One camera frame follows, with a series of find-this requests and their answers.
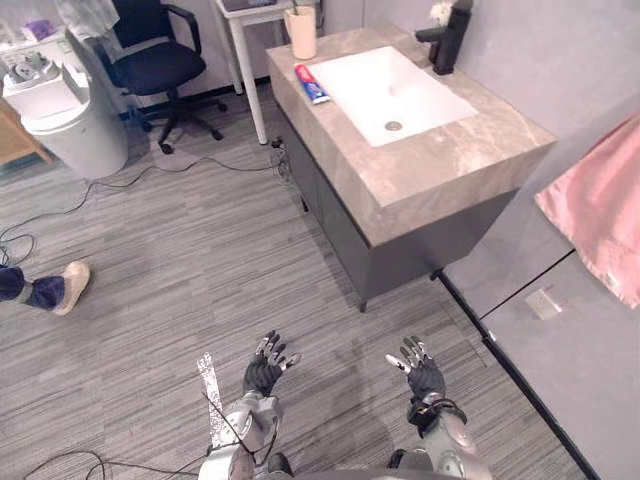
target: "beige cup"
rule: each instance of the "beige cup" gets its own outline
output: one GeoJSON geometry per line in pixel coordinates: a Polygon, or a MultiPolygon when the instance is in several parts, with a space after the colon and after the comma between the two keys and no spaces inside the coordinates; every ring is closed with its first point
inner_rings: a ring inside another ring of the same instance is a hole
{"type": "Polygon", "coordinates": [[[291,38],[293,56],[309,60],[316,56],[316,9],[298,7],[299,15],[293,8],[284,11],[284,24],[291,38]]]}

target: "pink towel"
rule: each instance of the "pink towel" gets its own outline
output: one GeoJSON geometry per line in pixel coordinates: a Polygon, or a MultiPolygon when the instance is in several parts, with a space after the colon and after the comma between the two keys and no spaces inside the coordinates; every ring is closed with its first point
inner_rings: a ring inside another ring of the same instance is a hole
{"type": "Polygon", "coordinates": [[[623,303],[640,303],[640,113],[535,197],[586,267],[623,303]]]}

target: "robot finger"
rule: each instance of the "robot finger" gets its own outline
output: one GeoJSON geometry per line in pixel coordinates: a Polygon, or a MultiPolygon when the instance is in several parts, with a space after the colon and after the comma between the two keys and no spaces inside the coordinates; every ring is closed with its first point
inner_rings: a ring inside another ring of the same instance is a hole
{"type": "Polygon", "coordinates": [[[274,347],[279,341],[280,341],[280,335],[278,335],[277,333],[269,339],[269,341],[267,342],[267,346],[264,347],[265,357],[268,357],[269,355],[271,355],[271,352],[273,351],[274,347]]]}
{"type": "Polygon", "coordinates": [[[302,354],[300,353],[294,353],[290,357],[280,357],[280,360],[278,361],[278,366],[280,367],[280,370],[284,372],[287,368],[291,368],[294,365],[300,363],[301,359],[302,359],[302,354]]]}
{"type": "Polygon", "coordinates": [[[429,352],[427,351],[427,346],[425,345],[425,343],[420,340],[418,337],[416,337],[415,335],[411,336],[411,340],[413,340],[413,342],[418,345],[418,348],[420,349],[420,352],[422,353],[423,357],[427,357],[427,358],[431,358],[431,355],[429,355],[429,352]]]}
{"type": "Polygon", "coordinates": [[[388,353],[384,356],[384,358],[389,362],[392,366],[399,368],[401,371],[409,375],[411,371],[411,367],[400,360],[398,357],[394,357],[393,355],[389,355],[388,353]]]}
{"type": "Polygon", "coordinates": [[[275,334],[276,334],[276,331],[271,330],[269,333],[267,333],[264,337],[260,339],[260,342],[258,342],[258,348],[256,348],[257,357],[264,353],[264,349],[267,346],[267,343],[269,343],[269,340],[271,340],[271,337],[273,337],[275,334]]]}
{"type": "Polygon", "coordinates": [[[422,355],[422,352],[420,351],[420,348],[418,347],[418,344],[414,343],[412,340],[409,340],[407,337],[404,337],[402,339],[402,341],[404,342],[404,344],[407,347],[409,347],[411,352],[416,356],[416,358],[418,359],[418,366],[420,366],[420,364],[422,363],[422,358],[424,357],[424,355],[422,355]]]}
{"type": "Polygon", "coordinates": [[[418,366],[418,360],[416,359],[415,355],[409,353],[406,348],[400,347],[400,353],[402,353],[402,356],[413,368],[416,368],[418,366]]]}
{"type": "Polygon", "coordinates": [[[286,343],[281,343],[280,345],[278,345],[276,348],[273,349],[273,353],[271,354],[268,360],[269,365],[278,364],[278,357],[280,356],[282,351],[286,348],[286,346],[287,346],[286,343]]]}

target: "white desk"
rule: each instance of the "white desk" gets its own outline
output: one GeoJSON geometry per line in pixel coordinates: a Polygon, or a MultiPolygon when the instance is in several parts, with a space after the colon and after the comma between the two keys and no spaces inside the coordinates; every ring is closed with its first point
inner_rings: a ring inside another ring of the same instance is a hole
{"type": "MultiPolygon", "coordinates": [[[[319,0],[307,0],[300,3],[314,4],[318,1],[319,0]]],[[[280,20],[284,17],[284,11],[287,8],[293,7],[293,2],[291,0],[278,0],[278,3],[274,5],[248,8],[246,10],[237,10],[234,12],[228,12],[222,3],[222,0],[211,0],[211,2],[213,7],[213,16],[216,22],[216,29],[220,36],[222,51],[227,60],[227,65],[229,66],[229,73],[231,74],[233,87],[237,94],[242,93],[242,83],[240,81],[240,75],[238,75],[236,60],[231,49],[231,41],[227,35],[227,29],[223,17],[229,22],[229,29],[231,30],[231,37],[233,38],[233,43],[235,45],[242,81],[247,89],[249,107],[251,108],[253,123],[256,126],[258,141],[262,145],[266,145],[267,134],[264,128],[264,120],[262,119],[262,109],[260,108],[260,101],[258,100],[256,84],[253,79],[253,71],[249,61],[249,52],[247,50],[247,41],[244,36],[244,27],[247,25],[256,25],[258,23],[274,22],[273,30],[276,41],[282,45],[284,43],[284,33],[282,31],[282,22],[280,22],[280,20]]]]}

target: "dark gray cabinet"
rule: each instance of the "dark gray cabinet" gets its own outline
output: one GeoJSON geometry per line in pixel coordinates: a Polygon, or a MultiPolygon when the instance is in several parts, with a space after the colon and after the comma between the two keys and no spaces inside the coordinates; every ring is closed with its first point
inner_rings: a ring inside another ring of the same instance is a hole
{"type": "Polygon", "coordinates": [[[369,299],[468,255],[516,193],[498,195],[372,246],[288,119],[285,123],[282,139],[302,201],[340,259],[363,312],[369,299]]]}

